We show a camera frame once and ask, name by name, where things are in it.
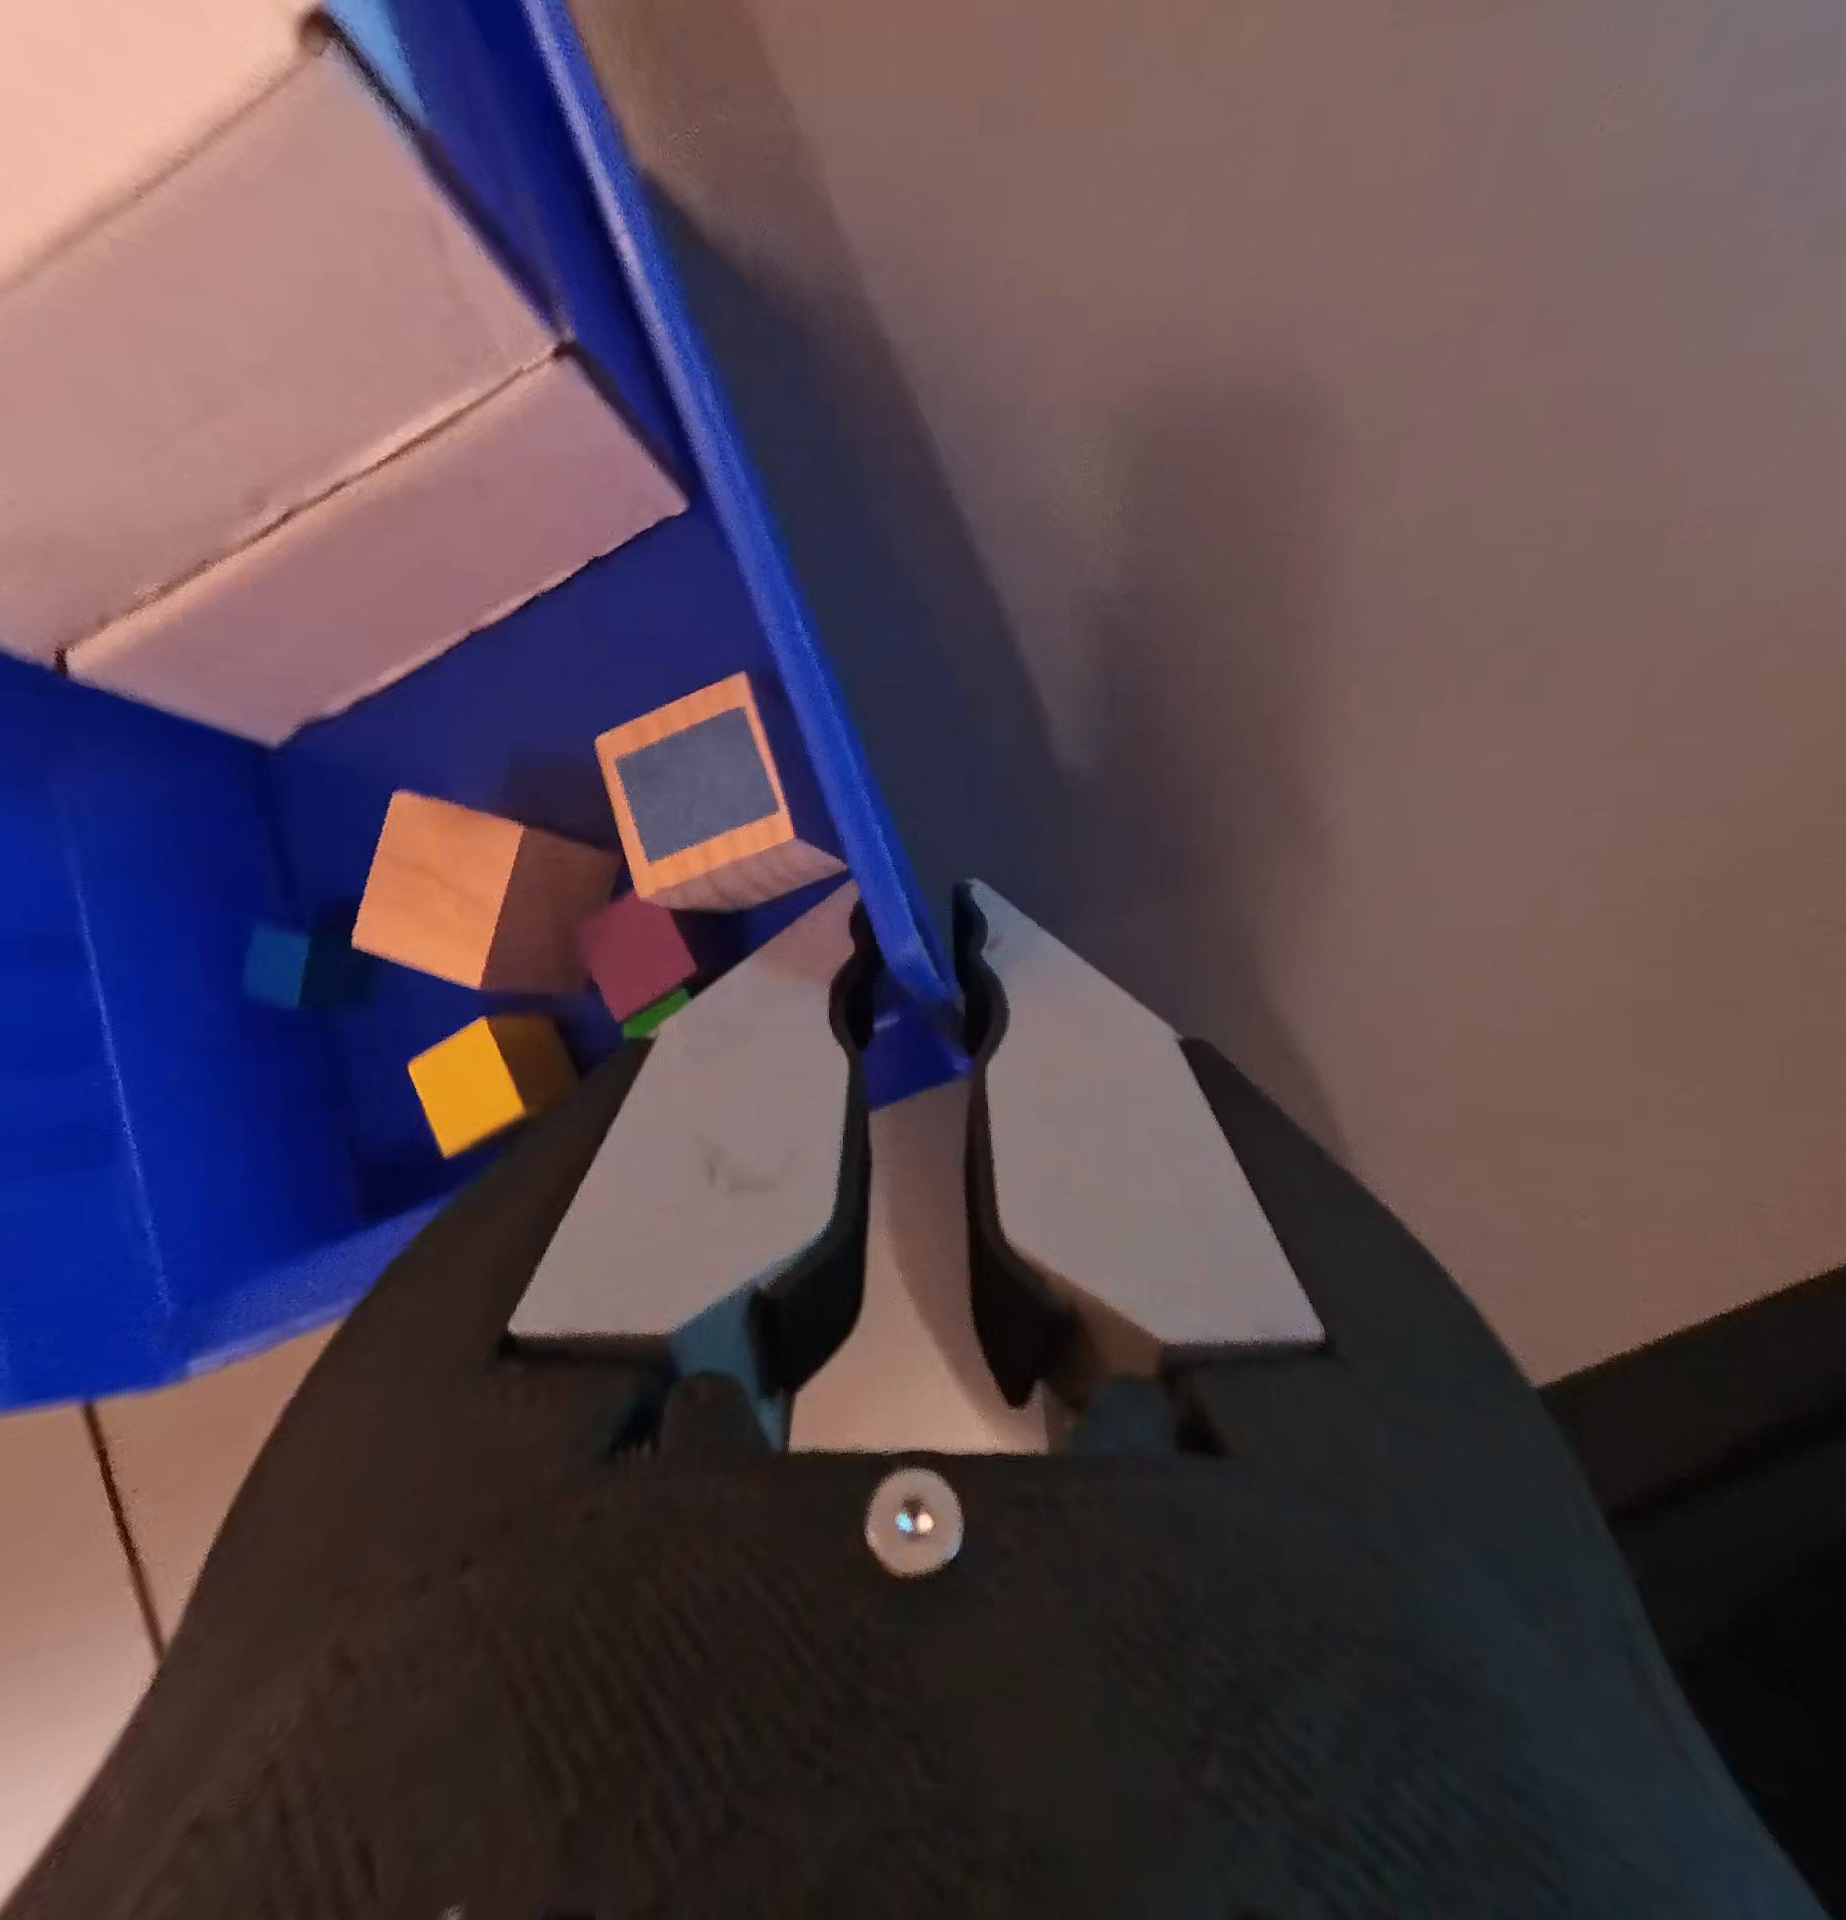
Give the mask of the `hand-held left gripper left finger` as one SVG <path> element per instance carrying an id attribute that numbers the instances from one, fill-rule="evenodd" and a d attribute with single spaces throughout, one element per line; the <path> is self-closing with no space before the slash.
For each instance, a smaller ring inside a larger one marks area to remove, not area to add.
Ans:
<path id="1" fill-rule="evenodd" d="M 857 1326 L 877 942 L 853 883 L 644 1045 L 507 1336 L 798 1393 Z"/>

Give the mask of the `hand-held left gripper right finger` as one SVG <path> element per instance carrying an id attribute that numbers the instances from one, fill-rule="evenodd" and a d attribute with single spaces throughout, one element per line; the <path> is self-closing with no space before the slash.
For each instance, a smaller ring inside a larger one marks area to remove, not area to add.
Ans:
<path id="1" fill-rule="evenodd" d="M 1008 1404 L 1323 1348 L 1181 1034 L 987 883 L 953 942 L 969 1308 Z"/>

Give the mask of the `plain wooden cube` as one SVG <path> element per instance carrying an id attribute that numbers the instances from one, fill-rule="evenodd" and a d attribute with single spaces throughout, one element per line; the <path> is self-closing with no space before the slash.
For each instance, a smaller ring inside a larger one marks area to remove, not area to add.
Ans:
<path id="1" fill-rule="evenodd" d="M 621 854 L 408 787 L 388 796 L 351 947 L 483 995 L 575 995 Z"/>

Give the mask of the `blue plastic bin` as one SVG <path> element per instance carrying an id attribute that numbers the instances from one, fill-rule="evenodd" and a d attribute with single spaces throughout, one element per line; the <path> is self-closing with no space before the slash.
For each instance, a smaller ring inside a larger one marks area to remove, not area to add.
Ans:
<path id="1" fill-rule="evenodd" d="M 870 1094 L 941 1077 L 952 968 L 693 324 L 574 2 L 504 2 L 555 97 L 685 510 L 268 749 L 0 653 L 0 1413 L 164 1388 L 347 1311 L 471 1170 L 408 1057 L 477 995 L 244 995 L 255 921 L 351 929 L 398 787 L 612 847 L 596 736 L 749 674 L 881 942 Z"/>

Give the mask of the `magenta cube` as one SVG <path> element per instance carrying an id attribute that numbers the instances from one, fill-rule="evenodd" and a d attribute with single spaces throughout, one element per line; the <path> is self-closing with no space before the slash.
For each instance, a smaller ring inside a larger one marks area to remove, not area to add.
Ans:
<path id="1" fill-rule="evenodd" d="M 693 988 L 701 973 L 682 919 L 641 895 L 621 895 L 587 912 L 575 924 L 575 953 L 621 1029 Z"/>

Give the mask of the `yellow cube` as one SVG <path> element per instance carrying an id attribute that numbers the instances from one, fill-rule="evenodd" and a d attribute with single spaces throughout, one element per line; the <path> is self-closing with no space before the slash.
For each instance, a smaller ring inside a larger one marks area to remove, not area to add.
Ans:
<path id="1" fill-rule="evenodd" d="M 408 1059 L 408 1084 L 441 1159 L 498 1141 L 575 1092 L 559 1024 L 542 1014 L 493 1014 Z"/>

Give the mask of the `wooden cube with blue face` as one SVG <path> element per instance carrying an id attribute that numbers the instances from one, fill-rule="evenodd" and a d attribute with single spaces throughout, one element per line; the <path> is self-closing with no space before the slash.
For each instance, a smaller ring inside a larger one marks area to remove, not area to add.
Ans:
<path id="1" fill-rule="evenodd" d="M 845 860 L 817 840 L 817 806 L 786 783 L 749 674 L 723 677 L 596 736 L 634 890 L 675 912 L 741 912 Z"/>

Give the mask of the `small blue cube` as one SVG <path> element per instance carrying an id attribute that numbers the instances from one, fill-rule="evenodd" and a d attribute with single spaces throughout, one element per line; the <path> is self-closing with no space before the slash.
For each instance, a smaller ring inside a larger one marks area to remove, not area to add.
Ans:
<path id="1" fill-rule="evenodd" d="M 255 1002 L 282 1014 L 358 1008 L 373 990 L 373 961 L 341 924 L 255 921 L 240 985 Z"/>

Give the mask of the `person's dark clothed body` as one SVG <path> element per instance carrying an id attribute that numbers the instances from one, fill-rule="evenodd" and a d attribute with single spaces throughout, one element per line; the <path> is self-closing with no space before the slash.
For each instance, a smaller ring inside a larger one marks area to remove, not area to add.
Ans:
<path id="1" fill-rule="evenodd" d="M 1728 1769 L 1846 1916 L 1846 1266 L 1541 1398 Z"/>

